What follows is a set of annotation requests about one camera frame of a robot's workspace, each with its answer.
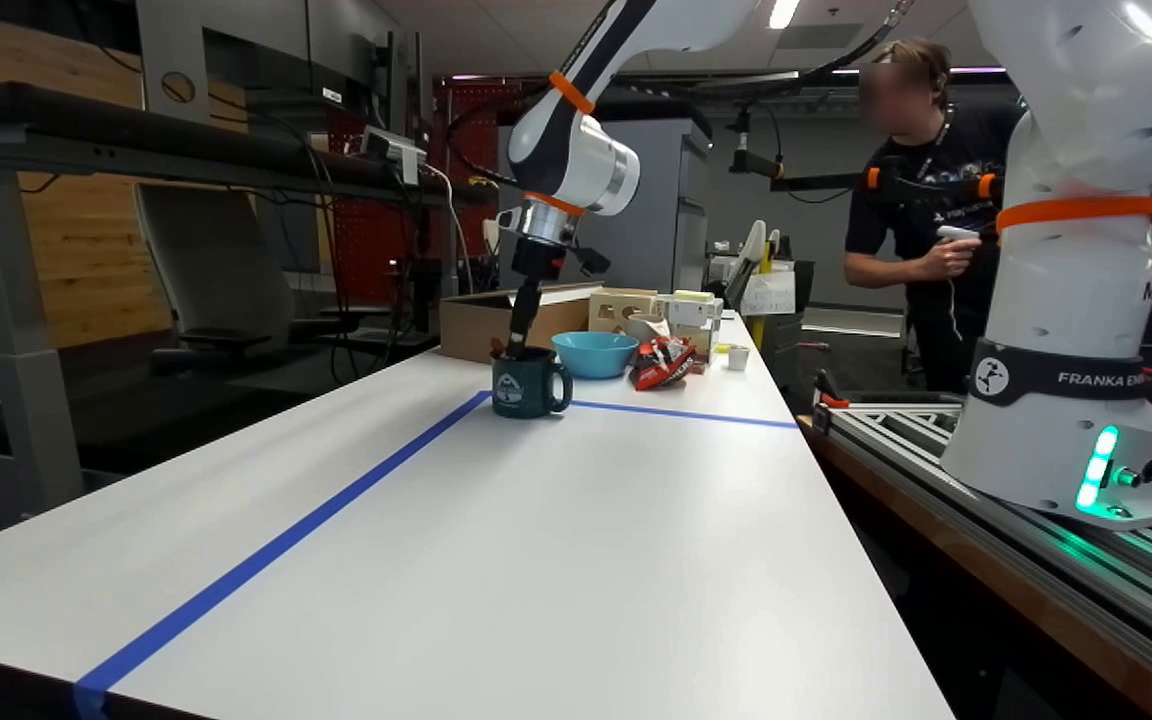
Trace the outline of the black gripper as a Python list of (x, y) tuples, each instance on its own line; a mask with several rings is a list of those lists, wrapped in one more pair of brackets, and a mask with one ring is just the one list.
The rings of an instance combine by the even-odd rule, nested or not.
[(515, 205), (499, 211), (499, 232), (513, 239), (513, 266), (537, 284), (520, 284), (507, 321), (507, 352), (543, 346), (543, 287), (539, 280), (557, 280), (565, 260), (575, 260), (584, 273), (609, 273), (614, 260), (575, 239), (574, 219), (539, 200)]

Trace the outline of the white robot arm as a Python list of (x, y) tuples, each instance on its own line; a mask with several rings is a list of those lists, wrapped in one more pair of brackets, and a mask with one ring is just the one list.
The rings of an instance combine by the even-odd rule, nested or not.
[[(539, 280), (584, 215), (635, 195), (640, 157), (598, 96), (646, 51), (709, 51), (759, 0), (609, 0), (515, 119), (515, 266)], [(1002, 273), (943, 472), (1083, 522), (1152, 522), (1152, 0), (967, 0), (1025, 96), (1007, 137)]]

